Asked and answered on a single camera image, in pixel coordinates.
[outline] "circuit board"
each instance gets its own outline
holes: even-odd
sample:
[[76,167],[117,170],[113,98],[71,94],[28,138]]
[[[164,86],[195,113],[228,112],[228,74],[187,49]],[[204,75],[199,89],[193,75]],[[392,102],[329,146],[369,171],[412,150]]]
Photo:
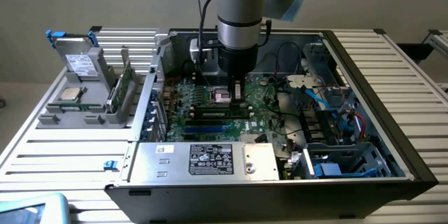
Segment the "circuit board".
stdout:
[[[184,79],[172,87],[165,88],[164,106],[168,114],[169,131],[167,133],[168,142],[235,142],[253,141],[253,139],[265,134],[268,142],[273,144],[275,151],[283,152],[285,137],[273,131],[273,125],[277,124],[280,117],[271,112],[264,105],[263,97],[269,88],[268,77],[260,74],[248,75],[245,79],[245,103],[249,106],[252,116],[243,120],[220,120],[223,130],[220,132],[189,133],[185,128],[191,125],[189,109],[195,105],[197,107],[223,108],[223,104],[216,103],[211,99],[209,86],[196,86],[192,80]],[[271,88],[267,97],[273,97],[275,90]],[[277,129],[279,133],[284,133],[284,129]]]
[[117,81],[116,86],[113,87],[109,97],[105,101],[105,108],[108,113],[115,113],[117,111],[117,107],[121,106],[124,99],[127,97],[129,82],[132,80],[132,68],[129,60],[125,63],[125,67],[123,70],[121,78]]

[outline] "metal rack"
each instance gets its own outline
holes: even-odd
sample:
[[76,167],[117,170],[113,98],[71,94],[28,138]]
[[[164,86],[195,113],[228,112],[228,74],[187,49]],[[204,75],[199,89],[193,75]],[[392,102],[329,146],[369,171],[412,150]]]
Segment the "metal rack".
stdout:
[[435,50],[448,57],[448,30],[429,30],[424,44],[429,44]]
[[[300,223],[443,223],[448,219],[447,94],[387,35],[373,30],[333,32],[440,185],[413,201],[392,202],[364,220]],[[120,48],[125,45],[136,71],[147,73],[159,35],[156,29],[103,28],[97,39],[107,63],[120,67]],[[0,156],[0,201],[60,191],[68,198],[73,223],[131,223],[103,187],[127,171],[127,151],[135,147],[128,142],[135,112],[125,129],[37,130],[37,114],[63,82],[61,72]],[[119,160],[117,171],[103,170],[105,160]]]

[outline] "green pcb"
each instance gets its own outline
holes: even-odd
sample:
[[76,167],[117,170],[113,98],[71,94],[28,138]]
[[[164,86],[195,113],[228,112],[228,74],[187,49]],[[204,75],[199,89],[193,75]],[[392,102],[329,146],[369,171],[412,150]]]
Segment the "green pcb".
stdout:
[[[260,81],[268,82],[268,78],[260,74],[248,75],[245,80],[245,104],[244,106],[251,106],[251,111],[253,115],[244,120],[217,120],[219,125],[223,126],[221,132],[200,132],[200,133],[185,133],[185,127],[192,127],[193,123],[189,115],[189,107],[192,105],[197,107],[216,108],[219,110],[223,104],[215,103],[212,101],[209,87],[196,86],[187,80],[181,81],[175,86],[175,99],[181,106],[176,108],[175,105],[167,104],[165,109],[168,112],[169,119],[169,131],[167,133],[168,142],[233,142],[244,141],[245,139],[253,139],[257,135],[265,134],[268,136],[268,141],[273,144],[276,152],[281,149],[283,144],[285,144],[285,137],[275,133],[272,127],[277,124],[280,116],[271,112],[264,105],[263,97],[269,88],[268,86],[261,86]],[[275,89],[271,88],[267,97],[273,100]],[[271,106],[275,111],[279,111],[277,106]]]

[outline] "label sticker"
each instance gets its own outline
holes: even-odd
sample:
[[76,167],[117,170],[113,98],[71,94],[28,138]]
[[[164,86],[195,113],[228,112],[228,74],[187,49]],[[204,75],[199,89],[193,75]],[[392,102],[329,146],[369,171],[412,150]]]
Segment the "label sticker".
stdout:
[[156,146],[156,153],[173,153],[175,146],[173,145],[157,145]]
[[233,174],[232,145],[192,144],[188,172],[191,175]]
[[79,76],[97,76],[93,62],[88,55],[65,55],[68,63]]

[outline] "gray wall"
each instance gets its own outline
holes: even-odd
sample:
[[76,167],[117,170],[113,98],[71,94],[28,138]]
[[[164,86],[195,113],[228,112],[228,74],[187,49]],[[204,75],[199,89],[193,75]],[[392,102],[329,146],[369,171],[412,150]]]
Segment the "gray wall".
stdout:
[[[208,9],[205,26],[216,22]],[[51,82],[61,61],[48,28],[85,33],[92,25],[197,27],[196,0],[0,0],[0,81]],[[448,28],[447,0],[305,0],[291,28],[384,28],[396,41],[420,41]]]

